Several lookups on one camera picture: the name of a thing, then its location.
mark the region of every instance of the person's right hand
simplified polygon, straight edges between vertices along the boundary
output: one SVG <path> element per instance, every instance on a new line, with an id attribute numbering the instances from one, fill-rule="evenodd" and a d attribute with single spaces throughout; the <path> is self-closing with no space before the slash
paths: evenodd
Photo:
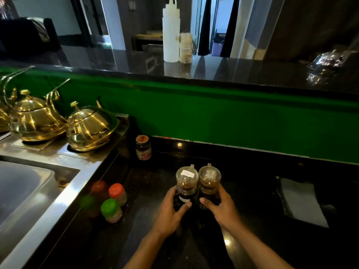
<path id="1" fill-rule="evenodd" d="M 218 206 L 203 197 L 200 198 L 200 202 L 213 213 L 220 226 L 231 232 L 233 228 L 242 223 L 231 196 L 221 184 L 219 184 L 218 192 L 221 197 L 221 203 Z"/>

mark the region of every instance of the white squeeze bottle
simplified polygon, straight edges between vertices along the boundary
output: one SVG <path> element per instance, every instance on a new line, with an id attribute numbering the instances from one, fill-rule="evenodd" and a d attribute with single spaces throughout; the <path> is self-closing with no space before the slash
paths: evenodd
<path id="1" fill-rule="evenodd" d="M 180 10 L 177 0 L 169 0 L 163 9 L 163 59 L 165 62 L 178 62 L 180 58 Z"/>

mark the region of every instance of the forearm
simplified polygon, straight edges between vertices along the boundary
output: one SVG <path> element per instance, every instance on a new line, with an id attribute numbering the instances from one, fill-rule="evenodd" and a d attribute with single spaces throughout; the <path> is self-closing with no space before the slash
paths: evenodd
<path id="1" fill-rule="evenodd" d="M 293 268 L 241 222 L 235 223 L 229 232 L 243 246 L 258 269 Z"/>
<path id="2" fill-rule="evenodd" d="M 161 248 L 164 237 L 151 230 L 141 241 L 140 246 L 124 269 L 149 269 Z"/>

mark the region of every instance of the white label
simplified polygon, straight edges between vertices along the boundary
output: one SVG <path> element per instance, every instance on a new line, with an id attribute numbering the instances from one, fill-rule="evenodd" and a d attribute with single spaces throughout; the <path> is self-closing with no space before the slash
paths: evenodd
<path id="1" fill-rule="evenodd" d="M 194 173 L 191 173 L 190 171 L 187 171 L 187 170 L 183 170 L 181 175 L 189 176 L 191 178 L 193 178 L 195 176 Z"/>
<path id="2" fill-rule="evenodd" d="M 182 201 L 182 202 L 185 202 L 185 203 L 187 203 L 187 202 L 189 202 L 189 201 L 191 201 L 191 199 L 183 199 L 182 197 L 180 197 L 180 196 L 178 196 L 179 198 L 180 198 L 180 200 Z"/>

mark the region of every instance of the black countertop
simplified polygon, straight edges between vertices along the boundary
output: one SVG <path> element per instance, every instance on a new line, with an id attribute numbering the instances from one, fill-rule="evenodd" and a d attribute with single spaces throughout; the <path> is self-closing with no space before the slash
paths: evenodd
<path id="1" fill-rule="evenodd" d="M 349 268 L 357 262 L 358 166 L 202 143 L 177 144 L 178 140 L 152 138 L 154 155 L 146 162 L 120 150 L 102 179 L 125 187 L 128 201 L 121 220 L 109 224 L 102 216 L 79 210 L 79 202 L 74 202 L 71 206 L 77 208 L 66 211 L 25 268 L 123 268 L 150 230 L 167 190 L 175 185 L 176 171 L 190 164 L 198 170 L 208 162 L 221 171 L 221 183 L 249 229 L 294 268 Z M 330 228 L 285 216 L 276 176 L 312 182 Z M 83 195 L 88 194 L 88 184 Z M 255 266 L 210 212 L 193 206 L 165 241 L 153 268 Z"/>
<path id="2" fill-rule="evenodd" d="M 192 64 L 166 63 L 156 53 L 62 46 L 27 58 L 0 56 L 0 66 L 358 100 L 358 60 L 352 54 L 338 72 L 324 76 L 302 63 L 210 55 L 194 55 Z"/>

